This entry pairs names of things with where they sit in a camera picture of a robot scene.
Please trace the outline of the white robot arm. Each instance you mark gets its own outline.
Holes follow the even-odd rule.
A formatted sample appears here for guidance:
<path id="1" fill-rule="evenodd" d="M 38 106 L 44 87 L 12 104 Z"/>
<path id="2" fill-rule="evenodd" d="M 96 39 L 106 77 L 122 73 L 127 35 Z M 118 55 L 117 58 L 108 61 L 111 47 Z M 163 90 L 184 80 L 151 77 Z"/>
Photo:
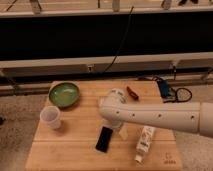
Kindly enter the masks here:
<path id="1" fill-rule="evenodd" d="M 133 104 L 122 89 L 112 89 L 100 99 L 99 113 L 115 127 L 128 122 L 213 138 L 213 103 Z"/>

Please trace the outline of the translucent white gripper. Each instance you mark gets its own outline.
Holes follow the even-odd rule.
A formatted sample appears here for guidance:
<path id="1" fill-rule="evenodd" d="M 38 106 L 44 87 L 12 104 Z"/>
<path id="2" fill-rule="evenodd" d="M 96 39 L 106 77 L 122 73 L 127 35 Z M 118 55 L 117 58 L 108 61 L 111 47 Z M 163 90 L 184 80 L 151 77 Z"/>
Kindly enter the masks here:
<path id="1" fill-rule="evenodd" d="M 122 121 L 109 121 L 108 126 L 113 130 L 118 131 L 122 140 L 128 138 L 127 128 Z"/>

